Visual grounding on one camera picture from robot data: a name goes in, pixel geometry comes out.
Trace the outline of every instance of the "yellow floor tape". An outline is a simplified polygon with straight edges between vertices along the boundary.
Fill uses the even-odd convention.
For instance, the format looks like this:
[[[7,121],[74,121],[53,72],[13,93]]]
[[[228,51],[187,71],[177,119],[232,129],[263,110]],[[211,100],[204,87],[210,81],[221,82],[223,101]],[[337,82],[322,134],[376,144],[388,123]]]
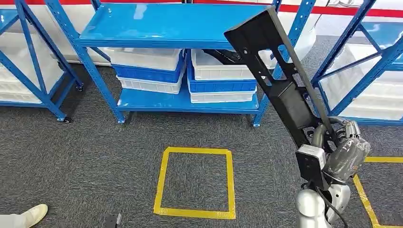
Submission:
[[[367,157],[364,162],[403,163],[403,157]],[[369,219],[371,220],[372,226],[374,228],[403,228],[401,226],[384,226],[379,224],[374,209],[372,209],[371,203],[369,202],[368,197],[364,192],[363,185],[361,184],[358,175],[354,176],[353,181],[355,187],[357,188],[358,194],[360,195],[364,208],[368,213]]]
[[[227,185],[228,185],[228,208],[229,211],[208,211],[208,210],[189,210],[162,208],[163,187],[165,182],[166,168],[168,165],[169,153],[204,153],[204,154],[222,154],[227,159]],[[154,213],[159,215],[183,216],[209,219],[235,219],[235,189],[232,167],[231,151],[225,149],[206,149],[206,148],[186,148],[186,147],[168,147],[163,152],[161,162],[160,177],[158,179],[157,194],[155,195]]]
[[[364,162],[403,163],[403,157],[366,157]]]

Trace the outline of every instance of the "black cable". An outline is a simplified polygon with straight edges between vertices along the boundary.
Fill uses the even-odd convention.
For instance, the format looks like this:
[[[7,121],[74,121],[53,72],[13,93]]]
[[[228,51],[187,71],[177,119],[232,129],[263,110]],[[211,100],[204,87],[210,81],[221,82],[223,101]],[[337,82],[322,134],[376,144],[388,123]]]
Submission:
[[[347,222],[345,221],[343,216],[341,216],[341,213],[335,207],[333,207],[333,205],[326,199],[326,197],[323,195],[323,193],[320,191],[318,187],[315,186],[315,188],[316,192],[320,195],[320,197],[322,197],[325,204],[328,205],[341,218],[344,224],[344,228],[348,228]]]

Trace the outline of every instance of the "blue shelf board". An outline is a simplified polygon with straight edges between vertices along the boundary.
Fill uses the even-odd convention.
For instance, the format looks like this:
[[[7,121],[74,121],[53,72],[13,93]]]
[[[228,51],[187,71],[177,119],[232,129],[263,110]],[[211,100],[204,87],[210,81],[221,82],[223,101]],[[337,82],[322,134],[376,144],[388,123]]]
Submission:
[[[229,113],[257,114],[258,98],[253,95],[252,101],[227,103],[190,102],[187,82],[183,80],[179,94],[157,93],[135,89],[122,89],[117,103],[120,111],[155,111],[155,112],[195,112],[195,113]]]
[[[18,20],[16,9],[0,9],[0,34]]]
[[[381,120],[381,119],[369,119],[369,118],[357,118],[357,117],[345,117],[341,116],[348,120],[354,120],[359,125],[378,125],[378,126],[399,126],[403,125],[403,121],[401,120]]]
[[[86,47],[232,49],[224,32],[262,5],[104,3],[79,37]]]
[[[403,22],[361,22],[362,31],[368,40],[380,49],[394,45],[403,33]],[[400,55],[388,68],[402,69],[403,55]]]

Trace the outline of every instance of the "carpet floor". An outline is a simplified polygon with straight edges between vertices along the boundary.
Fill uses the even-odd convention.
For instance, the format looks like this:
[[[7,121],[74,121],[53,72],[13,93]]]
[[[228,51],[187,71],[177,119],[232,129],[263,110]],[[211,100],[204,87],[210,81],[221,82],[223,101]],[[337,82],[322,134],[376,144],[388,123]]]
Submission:
[[[317,38],[303,60],[310,76],[335,41]],[[295,227],[295,197],[304,181],[295,145],[271,106],[259,128],[251,126],[249,115],[236,114],[137,112],[117,124],[87,72],[81,65],[74,69],[86,88],[72,90],[62,105],[73,123],[59,123],[45,109],[0,107],[0,214],[46,203],[49,212],[38,228],[102,228],[110,213],[122,214],[123,228]],[[114,70],[99,71],[117,98],[121,87]],[[403,156],[403,127],[361,129],[372,156]],[[168,146],[232,151],[236,219],[153,213]],[[385,163],[366,163],[359,171],[382,225],[403,226],[402,172],[403,164]],[[344,217],[350,227],[371,227],[354,184],[349,185]],[[171,154],[162,206],[228,210],[225,156]],[[335,227],[342,227],[340,220]]]

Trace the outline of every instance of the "white robot part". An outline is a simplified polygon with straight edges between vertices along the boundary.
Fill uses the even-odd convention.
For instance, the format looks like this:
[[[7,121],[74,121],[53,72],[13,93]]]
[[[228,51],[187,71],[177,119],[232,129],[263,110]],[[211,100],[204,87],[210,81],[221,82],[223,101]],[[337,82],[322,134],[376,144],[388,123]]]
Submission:
[[[348,201],[350,200],[350,187],[347,185],[332,184],[328,190],[332,196],[333,207],[335,207],[340,213],[343,213]],[[330,224],[332,224],[338,218],[338,215],[331,208],[327,210],[326,216],[327,221]]]
[[[298,228],[332,228],[325,218],[325,202],[311,189],[304,189],[297,195]]]

